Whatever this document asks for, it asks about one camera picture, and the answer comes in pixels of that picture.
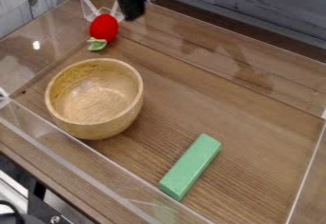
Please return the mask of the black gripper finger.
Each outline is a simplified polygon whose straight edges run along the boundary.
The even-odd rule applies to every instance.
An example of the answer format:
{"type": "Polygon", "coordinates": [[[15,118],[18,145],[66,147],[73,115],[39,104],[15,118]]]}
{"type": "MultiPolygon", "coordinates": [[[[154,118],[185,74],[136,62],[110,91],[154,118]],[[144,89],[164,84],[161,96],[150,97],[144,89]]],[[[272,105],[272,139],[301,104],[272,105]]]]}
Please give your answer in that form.
{"type": "Polygon", "coordinates": [[[144,0],[117,0],[121,14],[126,21],[133,21],[145,12],[145,1],[144,0]]]}

